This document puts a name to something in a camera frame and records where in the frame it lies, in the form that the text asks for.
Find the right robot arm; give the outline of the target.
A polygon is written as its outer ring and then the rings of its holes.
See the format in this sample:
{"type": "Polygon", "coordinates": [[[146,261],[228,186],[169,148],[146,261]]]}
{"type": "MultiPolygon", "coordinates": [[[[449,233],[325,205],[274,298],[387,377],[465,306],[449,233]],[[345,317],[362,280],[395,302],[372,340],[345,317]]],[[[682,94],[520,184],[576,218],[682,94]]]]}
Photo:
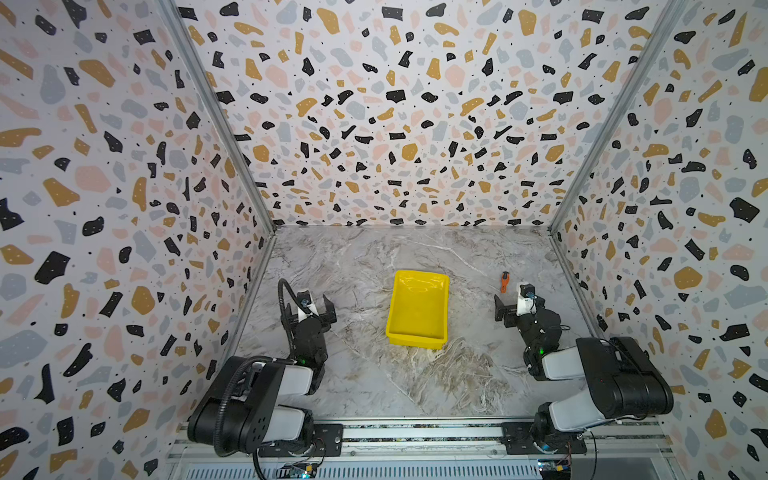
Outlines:
{"type": "Polygon", "coordinates": [[[518,330],[525,345],[525,367],[535,380],[585,381],[585,387],[570,397],[541,404],[529,430],[512,444],[531,443],[544,454],[559,454],[574,448],[579,436],[592,427],[672,411],[670,385],[635,339],[579,337],[573,346],[562,348],[562,333],[570,327],[546,307],[533,285],[520,284],[514,304],[495,296],[494,320],[518,330]]]}

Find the orange black screwdriver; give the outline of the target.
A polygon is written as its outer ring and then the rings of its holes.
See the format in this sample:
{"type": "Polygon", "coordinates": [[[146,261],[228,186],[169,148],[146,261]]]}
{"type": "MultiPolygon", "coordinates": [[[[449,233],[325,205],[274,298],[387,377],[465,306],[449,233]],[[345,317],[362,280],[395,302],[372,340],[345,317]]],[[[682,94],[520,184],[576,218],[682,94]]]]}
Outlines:
{"type": "Polygon", "coordinates": [[[506,292],[507,292],[507,288],[508,288],[508,284],[509,284],[509,281],[510,281],[510,274],[509,274],[509,272],[508,272],[508,271],[504,271],[504,272],[502,273],[502,277],[501,277],[501,286],[500,286],[500,292],[501,292],[502,294],[504,294],[504,293],[506,293],[506,292]]]}

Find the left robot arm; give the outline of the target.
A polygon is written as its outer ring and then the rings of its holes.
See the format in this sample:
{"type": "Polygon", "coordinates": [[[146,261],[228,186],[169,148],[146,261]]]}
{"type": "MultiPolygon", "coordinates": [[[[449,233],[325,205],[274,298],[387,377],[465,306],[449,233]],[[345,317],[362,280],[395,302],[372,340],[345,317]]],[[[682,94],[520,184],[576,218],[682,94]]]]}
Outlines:
{"type": "Polygon", "coordinates": [[[289,356],[228,358],[188,421],[189,441],[211,446],[220,457],[260,449],[303,456],[316,448],[312,412],[283,401],[319,389],[328,359],[325,334],[337,317],[327,297],[317,304],[301,291],[298,300],[297,310],[281,307],[289,356]]]}

